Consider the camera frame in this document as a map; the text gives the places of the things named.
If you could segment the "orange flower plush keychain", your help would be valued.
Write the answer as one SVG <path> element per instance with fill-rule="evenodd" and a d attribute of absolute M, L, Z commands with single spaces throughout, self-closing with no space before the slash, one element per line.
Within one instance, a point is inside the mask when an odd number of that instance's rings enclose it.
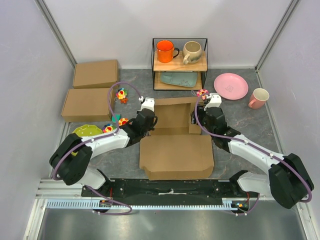
<path fill-rule="evenodd" d="M 129 119 L 128 118 L 120 118 L 119 120 L 118 120 L 118 125 L 119 126 L 123 126 L 123 125 L 125 125 L 125 124 L 127 124 L 129 122 Z"/>

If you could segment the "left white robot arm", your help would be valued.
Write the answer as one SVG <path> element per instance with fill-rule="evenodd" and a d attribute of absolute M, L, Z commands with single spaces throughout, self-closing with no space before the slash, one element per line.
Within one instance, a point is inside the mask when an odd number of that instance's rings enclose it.
<path fill-rule="evenodd" d="M 157 121 L 154 111 L 145 108 L 114 131 L 92 137 L 69 134 L 49 159 L 52 178 L 62 180 L 67 186 L 81 184 L 92 188 L 99 197 L 106 196 L 110 191 L 110 180 L 100 170 L 89 167 L 90 160 L 139 143 L 155 129 Z"/>

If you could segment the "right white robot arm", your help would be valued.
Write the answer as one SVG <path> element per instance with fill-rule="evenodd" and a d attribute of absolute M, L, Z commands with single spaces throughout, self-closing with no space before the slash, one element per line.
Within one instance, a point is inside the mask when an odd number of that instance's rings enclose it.
<path fill-rule="evenodd" d="M 240 197 L 245 192 L 272 195 L 286 209 L 312 200 L 314 184 L 299 156 L 283 155 L 250 141 L 227 125 L 220 107 L 196 105 L 192 120 L 211 136 L 216 147 L 247 160 L 264 172 L 259 175 L 242 170 L 235 174 L 234 181 L 229 184 L 233 196 Z"/>

